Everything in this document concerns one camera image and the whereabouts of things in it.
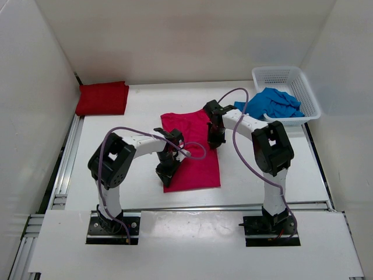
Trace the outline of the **pink t-shirt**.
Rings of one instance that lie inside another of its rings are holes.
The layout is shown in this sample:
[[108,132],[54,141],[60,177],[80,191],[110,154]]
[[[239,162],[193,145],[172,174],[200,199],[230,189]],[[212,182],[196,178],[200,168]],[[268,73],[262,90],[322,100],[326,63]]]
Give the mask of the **pink t-shirt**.
[[163,129],[167,132],[174,128],[181,131],[186,143],[186,150],[193,157],[186,158],[171,180],[169,187],[164,187],[165,193],[189,191],[202,188],[220,187],[219,160],[217,151],[210,149],[207,142],[209,118],[203,110],[193,113],[165,113],[160,116]]

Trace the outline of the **red t-shirt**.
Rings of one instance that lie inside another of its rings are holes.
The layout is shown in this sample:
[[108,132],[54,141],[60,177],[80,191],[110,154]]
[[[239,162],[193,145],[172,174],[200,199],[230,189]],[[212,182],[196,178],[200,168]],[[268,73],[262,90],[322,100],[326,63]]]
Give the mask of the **red t-shirt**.
[[124,115],[129,86],[124,81],[80,85],[77,116]]

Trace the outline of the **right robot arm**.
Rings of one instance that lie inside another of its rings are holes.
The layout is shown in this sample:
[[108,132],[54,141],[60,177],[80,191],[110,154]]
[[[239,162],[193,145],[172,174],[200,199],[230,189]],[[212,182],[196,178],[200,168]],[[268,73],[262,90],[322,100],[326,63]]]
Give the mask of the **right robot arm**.
[[222,107],[216,100],[206,103],[203,111],[209,118],[207,142],[210,149],[226,142],[226,130],[232,130],[233,136],[240,134],[252,142],[255,162],[264,180],[262,227],[268,233],[277,232],[289,216],[284,195],[287,172],[294,158],[283,124],[279,121],[259,121],[232,105]]

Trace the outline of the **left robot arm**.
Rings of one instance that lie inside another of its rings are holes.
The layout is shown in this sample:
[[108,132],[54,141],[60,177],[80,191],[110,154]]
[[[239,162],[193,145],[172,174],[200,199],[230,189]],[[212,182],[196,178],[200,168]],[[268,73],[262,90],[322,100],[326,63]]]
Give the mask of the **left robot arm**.
[[182,161],[190,155],[184,149],[184,136],[181,131],[173,129],[167,132],[162,128],[156,128],[154,131],[154,135],[127,138],[112,132],[88,162],[88,169],[98,189],[98,223],[110,235],[129,229],[129,226],[123,227],[119,186],[128,174],[132,161],[140,156],[157,153],[159,164],[156,174],[163,185],[169,187]]

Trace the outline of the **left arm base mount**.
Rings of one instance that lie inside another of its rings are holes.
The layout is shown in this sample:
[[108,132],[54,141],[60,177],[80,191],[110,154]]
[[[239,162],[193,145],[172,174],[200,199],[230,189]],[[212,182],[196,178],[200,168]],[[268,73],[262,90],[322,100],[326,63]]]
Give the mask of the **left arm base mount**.
[[129,232],[129,237],[127,237],[126,230],[120,223],[105,222],[96,211],[92,211],[87,228],[86,244],[136,246],[139,242],[140,219],[139,212],[123,213],[122,222]]

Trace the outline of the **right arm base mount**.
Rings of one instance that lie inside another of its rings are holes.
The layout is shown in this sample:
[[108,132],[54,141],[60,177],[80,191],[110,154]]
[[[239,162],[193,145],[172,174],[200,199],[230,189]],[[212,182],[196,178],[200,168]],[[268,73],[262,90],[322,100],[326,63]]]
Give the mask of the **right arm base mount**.
[[294,233],[295,224],[289,216],[275,227],[270,227],[263,216],[244,216],[243,223],[246,247],[298,247],[300,238]]

